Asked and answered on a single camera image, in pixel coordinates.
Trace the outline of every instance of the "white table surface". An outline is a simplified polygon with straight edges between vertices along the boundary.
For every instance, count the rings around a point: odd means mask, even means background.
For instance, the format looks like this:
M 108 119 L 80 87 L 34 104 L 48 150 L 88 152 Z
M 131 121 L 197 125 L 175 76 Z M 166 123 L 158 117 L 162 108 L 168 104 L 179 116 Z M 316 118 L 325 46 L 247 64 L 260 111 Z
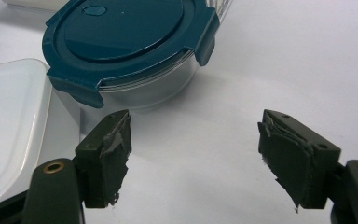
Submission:
M 45 62 L 50 16 L 0 1 L 0 63 Z M 158 108 L 131 111 L 120 200 L 87 209 L 87 223 L 330 223 L 331 203 L 297 214 L 262 162 L 256 123 L 265 108 L 341 147 L 341 163 L 358 159 L 358 1 L 235 0 L 190 85 Z M 105 113 L 83 113 L 83 134 Z

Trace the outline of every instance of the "blue plastic lid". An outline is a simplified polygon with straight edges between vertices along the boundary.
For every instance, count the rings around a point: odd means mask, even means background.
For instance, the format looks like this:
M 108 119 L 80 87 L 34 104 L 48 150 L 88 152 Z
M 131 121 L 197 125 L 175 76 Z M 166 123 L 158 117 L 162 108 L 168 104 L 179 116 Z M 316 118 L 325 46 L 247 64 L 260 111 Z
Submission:
M 102 107 L 101 87 L 152 77 L 190 50 L 205 65 L 219 24 L 205 0 L 71 0 L 47 22 L 48 76 L 78 102 Z

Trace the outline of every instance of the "container lid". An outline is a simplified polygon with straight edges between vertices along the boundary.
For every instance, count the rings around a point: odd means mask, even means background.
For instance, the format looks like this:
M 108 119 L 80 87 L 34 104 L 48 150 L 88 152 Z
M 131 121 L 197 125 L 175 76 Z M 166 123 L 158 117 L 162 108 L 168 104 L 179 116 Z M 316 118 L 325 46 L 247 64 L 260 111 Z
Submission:
M 0 202 L 28 189 L 48 115 L 46 72 L 37 60 L 0 64 Z
M 219 24 L 204 0 L 71 0 L 47 22 L 48 76 L 56 89 L 102 107 L 99 89 L 152 77 L 189 51 L 205 65 Z

